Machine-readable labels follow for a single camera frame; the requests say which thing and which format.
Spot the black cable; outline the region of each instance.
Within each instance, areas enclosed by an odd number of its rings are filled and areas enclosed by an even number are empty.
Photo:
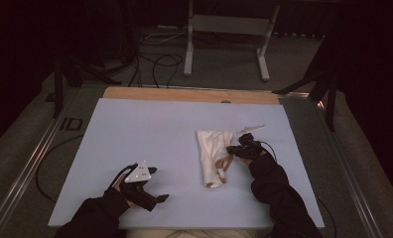
[[[335,221],[333,220],[332,215],[330,214],[329,209],[327,208],[326,204],[321,200],[321,198],[315,193],[315,196],[317,197],[317,200],[320,202],[320,204],[326,209],[327,214],[329,215],[329,218],[332,222],[332,226],[333,226],[333,238],[336,238],[336,225],[335,225]]]
[[[216,16],[218,9],[223,4],[223,2],[224,0],[214,1],[212,5],[205,11],[205,14],[209,16]]]
[[[171,59],[173,59],[173,60],[176,62],[176,64],[174,64],[174,65],[176,66],[175,72],[169,77],[169,79],[168,79],[168,81],[167,81],[167,83],[166,83],[166,86],[169,88],[169,82],[171,81],[171,79],[173,78],[173,76],[175,76],[175,74],[178,72],[179,64],[178,64],[178,62],[176,61],[176,59],[175,59],[174,57],[172,57],[172,55],[161,55],[160,57],[158,57],[158,58],[156,59],[156,61],[154,62],[154,64],[153,64],[153,79],[154,79],[154,82],[156,83],[156,85],[157,85],[157,79],[156,79],[155,69],[156,69],[156,66],[157,66],[157,65],[161,65],[161,64],[159,64],[159,61],[160,61],[162,58],[171,58]]]
[[[135,67],[135,71],[134,71],[134,74],[133,74],[132,77],[131,77],[131,80],[130,80],[129,83],[128,83],[128,87],[131,86],[131,84],[132,84],[132,82],[134,81],[134,78],[135,78],[135,76],[137,75],[137,73],[138,73],[138,78],[139,78],[139,79],[137,80],[137,83],[138,83],[138,85],[141,83],[140,60],[139,60],[139,58],[138,58],[138,55],[134,58],[134,62],[135,62],[135,60],[137,61],[137,65],[136,65],[136,66],[132,65],[133,67]]]
[[[81,137],[83,137],[83,136],[84,136],[84,135],[76,136],[76,137],[70,138],[70,139],[68,139],[68,140],[66,140],[66,141],[63,141],[63,142],[61,142],[61,143],[55,145],[55,146],[52,147],[50,150],[48,150],[48,151],[45,153],[45,155],[42,157],[42,159],[40,160],[40,162],[39,162],[39,164],[38,164],[38,168],[36,169],[36,179],[35,179],[35,182],[36,182],[36,188],[38,189],[38,191],[39,191],[45,198],[47,198],[47,199],[49,199],[49,200],[51,200],[51,201],[53,201],[53,202],[57,202],[56,196],[55,196],[55,197],[51,197],[50,195],[46,194],[46,193],[42,190],[42,188],[40,187],[40,184],[39,184],[39,171],[40,171],[40,168],[41,168],[41,166],[42,166],[43,161],[44,161],[45,158],[46,158],[52,151],[54,151],[56,148],[58,148],[58,147],[64,145],[64,144],[67,143],[67,142],[73,141],[73,140],[78,139],[78,138],[81,138]]]
[[[277,156],[275,154],[275,151],[274,151],[273,147],[270,144],[266,143],[266,142],[261,142],[261,143],[267,145],[271,149],[271,151],[273,152],[274,160],[277,163]]]
[[[110,183],[109,188],[113,187],[115,185],[115,183],[117,182],[117,180],[119,179],[120,176],[122,176],[122,174],[126,171],[126,170],[131,170],[132,166],[127,166],[125,168],[123,168],[118,174],[117,176],[113,179],[113,181]]]
[[[143,55],[153,55],[153,56],[159,56],[159,57],[158,57],[157,59],[153,60],[153,59],[149,59],[149,58],[147,58],[147,57],[144,57]],[[178,54],[168,54],[168,55],[165,55],[165,54],[148,54],[148,53],[140,53],[138,56],[139,56],[140,58],[144,59],[144,60],[148,60],[148,61],[150,61],[150,62],[153,63],[153,71],[152,71],[152,73],[153,73],[153,80],[154,80],[154,82],[155,82],[155,84],[156,84],[156,86],[157,86],[158,88],[159,88],[159,84],[158,84],[158,82],[157,82],[156,73],[155,73],[156,66],[157,66],[157,65],[160,65],[160,66],[175,66],[175,67],[176,67],[175,72],[169,77],[169,79],[168,79],[168,81],[167,81],[167,83],[166,83],[166,87],[169,88],[169,83],[170,83],[170,81],[172,80],[172,78],[173,78],[173,77],[176,75],[176,73],[178,72],[179,64],[183,62],[183,58],[182,58],[180,55],[178,55]],[[163,59],[163,58],[170,58],[170,59],[172,59],[175,63],[169,63],[169,64],[167,64],[167,63],[160,63],[159,61],[160,61],[161,59]]]

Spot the gray carpet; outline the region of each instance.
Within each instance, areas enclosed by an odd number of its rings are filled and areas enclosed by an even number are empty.
[[[241,90],[280,89],[302,78],[321,42],[306,38],[274,37],[266,57],[271,75],[268,83],[260,80],[255,57],[255,49],[261,43],[262,39],[256,38],[231,46],[196,42],[193,75],[183,76],[184,65],[181,63],[169,85]],[[143,45],[140,51],[179,54],[184,58],[185,48],[185,39],[177,38],[163,44]],[[153,60],[157,58],[152,55],[144,56]],[[160,63],[172,62],[169,58],[160,60]],[[140,70],[141,83],[154,86],[153,64],[140,59]],[[158,84],[166,86],[175,70],[174,66],[157,66],[155,75]],[[113,78],[127,85],[133,73],[134,68],[130,67]],[[52,79],[50,76],[44,82],[43,92],[0,140],[0,204],[52,122],[53,104],[45,102],[48,93],[53,91]],[[56,146],[84,133],[95,103],[105,87],[107,85],[88,77],[81,89],[69,89],[65,92],[68,94],[69,91],[74,97],[66,107],[63,118],[82,119],[83,124],[79,131],[58,130],[50,145],[50,148],[55,149],[45,157],[39,173],[39,183],[43,191],[50,196],[57,196],[60,192],[81,139],[72,140],[57,148]],[[298,91],[309,92],[311,87],[307,85]],[[315,103],[295,97],[282,98],[281,103],[288,113],[313,189],[330,213],[329,215],[320,204],[326,223],[326,228],[322,230],[324,237],[333,237],[335,229],[337,237],[371,237],[348,189],[344,172],[341,170],[340,157],[335,151],[334,139],[341,145],[343,154],[362,187],[367,204],[370,204],[371,212],[375,215],[381,237],[393,237],[393,189],[346,108],[343,94],[339,93],[337,96],[335,133],[330,133],[324,126],[321,111],[319,112]],[[38,192],[33,178],[0,237],[53,237],[56,230],[48,227],[47,223],[54,206],[54,202]]]

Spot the black sleeve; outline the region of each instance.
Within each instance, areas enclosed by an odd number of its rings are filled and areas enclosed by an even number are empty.
[[[274,220],[273,238],[322,237],[299,194],[289,185],[284,169],[271,155],[262,155],[249,165],[255,181],[251,189],[256,199],[270,205]]]
[[[115,188],[102,197],[85,200],[72,221],[57,231],[56,238],[109,238],[119,227],[119,216],[129,208],[122,194]]]

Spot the wire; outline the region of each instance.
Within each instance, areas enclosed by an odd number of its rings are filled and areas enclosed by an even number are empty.
[[[145,37],[145,38],[143,39],[142,43],[144,43],[144,44],[150,44],[150,45],[157,45],[157,44],[161,44],[161,43],[167,42],[167,41],[169,41],[169,40],[171,40],[171,39],[173,39],[173,38],[176,38],[176,37],[178,37],[178,36],[181,36],[181,35],[183,35],[183,34],[185,34],[185,33],[186,33],[186,32],[180,32],[180,33],[166,33],[166,34],[152,34],[152,35],[149,35],[149,36]],[[149,38],[151,38],[151,37],[154,37],[154,36],[171,36],[171,37],[166,38],[166,39],[163,39],[163,40],[160,41],[160,42],[146,42],[146,41],[145,41],[145,40],[147,40],[147,39],[149,39]]]
[[[135,65],[132,65],[133,67],[135,67],[135,71],[134,71],[134,74],[133,74],[132,77],[131,77],[131,80],[130,80],[129,83],[128,83],[128,87],[131,86],[131,84],[132,84],[132,82],[134,81],[134,78],[135,78],[135,76],[136,76],[137,74],[138,74],[138,80],[137,80],[138,86],[141,85],[140,59],[138,58],[138,55],[134,58],[133,64],[134,64],[135,61],[137,62],[137,65],[136,65],[136,66],[135,66]]]
[[[329,215],[329,218],[332,222],[332,227],[333,227],[333,238],[336,238],[336,225],[335,221],[333,220],[332,215],[330,214],[329,209],[327,208],[326,204],[321,200],[321,198],[315,193],[315,196],[317,197],[317,200],[320,202],[320,204],[326,209],[327,214]]]
[[[144,57],[143,55],[153,55],[153,56],[159,56],[159,57],[158,57],[157,59],[155,59],[155,60],[152,60],[152,59],[149,59],[149,58],[147,58],[147,57]],[[178,72],[179,64],[183,62],[183,58],[182,58],[180,55],[177,55],[177,54],[164,55],[164,54],[147,54],[147,53],[141,53],[141,54],[139,54],[139,57],[141,57],[142,59],[148,60],[148,61],[150,61],[150,62],[153,63],[152,75],[153,75],[153,80],[154,80],[154,82],[155,82],[155,84],[156,84],[156,86],[157,86],[158,88],[159,88],[159,84],[158,84],[158,82],[157,82],[157,77],[156,77],[156,66],[157,66],[157,65],[160,65],[160,66],[175,66],[175,67],[176,67],[174,73],[169,77],[169,79],[168,79],[168,81],[167,81],[167,83],[166,83],[166,87],[169,88],[170,81],[172,80],[172,78],[173,78],[173,77],[176,75],[176,73]],[[161,59],[163,59],[163,58],[170,58],[170,59],[172,59],[175,63],[170,63],[170,64],[167,64],[167,63],[160,63],[159,61],[160,61]]]
[[[120,25],[123,26],[123,27],[126,27],[126,26],[130,27],[131,25],[130,24],[125,24],[124,19],[122,18],[122,8],[120,6],[119,0],[115,1],[115,4],[116,4],[115,11],[116,11],[116,14],[118,15],[118,17],[120,19]],[[88,8],[86,3],[84,3],[83,6],[86,9],[88,9],[86,11],[86,14],[87,14],[87,18],[90,20],[91,16],[89,14],[90,13],[89,8]],[[113,59],[113,60],[119,60],[121,62],[121,65],[115,66],[115,67],[109,68],[109,69],[102,69],[101,67],[91,65],[95,70],[97,70],[100,73],[112,76],[112,75],[114,75],[116,73],[121,72],[124,69],[129,68],[129,66],[131,65],[131,62],[129,61],[130,58],[128,58],[129,56],[123,56],[124,59],[123,60],[120,59],[122,57],[122,50],[124,50],[124,45],[128,43],[128,40],[126,39],[126,36],[124,34],[125,34],[125,29],[123,29],[123,31],[121,31],[121,33],[120,33],[120,36],[119,36],[119,39],[120,39],[119,40],[119,47],[118,47],[116,56]],[[137,48],[138,47],[135,46],[135,43],[132,43],[132,45],[133,45],[132,47],[134,48],[134,53],[133,53],[133,55],[131,57],[135,58],[135,56],[137,54]],[[87,71],[82,70],[82,68],[80,68],[80,67],[78,67],[78,69],[80,71],[84,72],[84,73],[88,73]]]
[[[110,184],[109,188],[113,187],[115,185],[115,183],[117,182],[117,180],[119,179],[120,176],[122,176],[122,174],[126,171],[126,170],[131,170],[133,168],[132,166],[127,166],[125,168],[123,168],[118,174],[117,176],[113,179],[112,183]]]
[[[275,151],[274,151],[273,147],[270,144],[266,143],[266,142],[261,142],[261,143],[267,145],[271,149],[271,151],[273,152],[273,155],[274,155],[274,160],[277,163],[277,156],[275,154]]]
[[[48,151],[45,153],[45,155],[42,157],[41,161],[39,162],[38,168],[36,169],[36,179],[35,179],[35,182],[36,182],[36,188],[38,189],[38,191],[39,191],[45,198],[47,198],[47,199],[49,199],[49,200],[51,200],[51,201],[53,201],[53,202],[57,202],[57,197],[58,197],[57,195],[56,195],[55,197],[51,197],[50,195],[46,194],[46,193],[42,190],[42,188],[40,187],[40,184],[39,184],[39,171],[40,171],[40,168],[42,167],[42,164],[43,164],[45,158],[46,158],[52,151],[54,151],[55,149],[57,149],[58,147],[64,145],[65,143],[68,143],[68,142],[70,142],[70,141],[73,141],[73,140],[75,140],[75,139],[81,138],[81,137],[83,137],[83,136],[84,136],[84,135],[76,136],[76,137],[70,138],[70,139],[68,139],[68,140],[66,140],[66,141],[63,141],[63,142],[61,142],[61,143],[55,145],[55,146],[52,147],[50,150],[48,150]]]

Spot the cable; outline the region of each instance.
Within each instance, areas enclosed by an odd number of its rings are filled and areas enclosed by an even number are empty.
[[[329,215],[329,218],[332,222],[332,227],[333,227],[333,238],[336,238],[336,225],[335,221],[333,220],[332,215],[330,214],[329,209],[326,207],[326,204],[321,200],[321,198],[315,193],[315,196],[317,197],[317,200],[320,202],[320,204],[326,209],[327,214]]]
[[[274,160],[277,163],[277,156],[275,154],[275,151],[274,151],[273,147],[270,144],[266,143],[266,142],[261,142],[261,143],[267,145],[271,149],[271,151],[273,152],[273,155],[274,155]]]
[[[46,194],[46,193],[42,190],[42,188],[40,187],[40,184],[39,184],[39,171],[40,171],[40,168],[41,168],[41,166],[42,166],[42,164],[43,164],[43,161],[45,160],[45,158],[46,158],[52,151],[54,151],[54,150],[57,149],[58,147],[64,145],[64,144],[67,143],[67,142],[73,141],[73,140],[78,139],[78,138],[82,138],[83,136],[84,136],[84,135],[76,136],[76,137],[70,138],[70,139],[68,139],[68,140],[66,140],[66,141],[63,141],[63,142],[61,142],[61,143],[55,145],[55,146],[52,147],[50,150],[48,150],[48,151],[45,153],[45,155],[42,157],[41,161],[39,162],[38,168],[36,169],[36,174],[35,174],[35,177],[36,177],[36,178],[35,178],[35,182],[36,182],[36,188],[38,189],[38,191],[39,191],[45,198],[47,198],[47,199],[49,199],[49,200],[51,200],[51,201],[53,201],[53,202],[57,202],[57,196],[51,197],[50,195]]]
[[[138,58],[138,55],[134,58],[133,63],[135,62],[135,60],[137,61],[137,65],[136,65],[136,66],[132,65],[133,67],[135,67],[135,71],[134,71],[134,74],[133,74],[132,77],[131,77],[131,80],[130,80],[129,83],[128,83],[128,87],[131,86],[131,84],[132,84],[132,82],[134,81],[134,78],[135,78],[135,76],[137,75],[137,73],[138,73],[138,80],[137,80],[138,86],[140,86],[140,84],[141,84],[140,60],[139,60],[139,58]]]
[[[117,182],[117,180],[119,179],[120,176],[122,176],[122,174],[126,171],[126,170],[131,170],[133,168],[133,166],[127,166],[125,168],[123,168],[118,174],[117,176],[113,179],[113,181],[110,183],[109,188],[113,187],[115,185],[115,183]]]
[[[157,59],[152,60],[149,58],[144,57],[143,55],[153,55],[153,56],[159,56]],[[138,55],[139,57],[141,57],[144,60],[148,60],[150,62],[153,63],[153,70],[152,70],[152,74],[153,74],[153,80],[156,84],[156,86],[159,88],[159,84],[157,82],[157,78],[156,78],[156,66],[160,65],[160,66],[175,66],[175,72],[169,77],[167,83],[166,83],[166,87],[169,88],[169,83],[172,80],[172,78],[176,75],[176,73],[178,72],[179,69],[179,64],[183,62],[183,58],[180,55],[177,54],[169,54],[169,55],[164,55],[164,54],[147,54],[147,53],[141,53]],[[166,64],[166,63],[160,63],[159,61],[163,58],[170,58],[172,59],[175,63],[171,63],[171,64]]]
[[[185,33],[186,33],[186,32],[181,32],[181,33],[166,33],[166,34],[152,34],[152,35],[149,35],[149,36],[145,37],[145,38],[142,40],[141,43],[150,44],[150,45],[157,45],[157,44],[161,44],[161,43],[167,42],[167,41],[169,41],[169,40],[171,40],[171,39],[173,39],[173,38],[176,38],[176,37],[178,37],[178,36],[181,36],[181,35],[183,35],[183,34],[185,34]],[[149,39],[149,38],[151,38],[151,37],[154,37],[154,36],[171,36],[171,37],[166,38],[166,39],[164,39],[164,40],[162,40],[162,41],[160,41],[160,42],[146,42],[146,41],[145,41],[145,40],[147,40],[147,39]]]

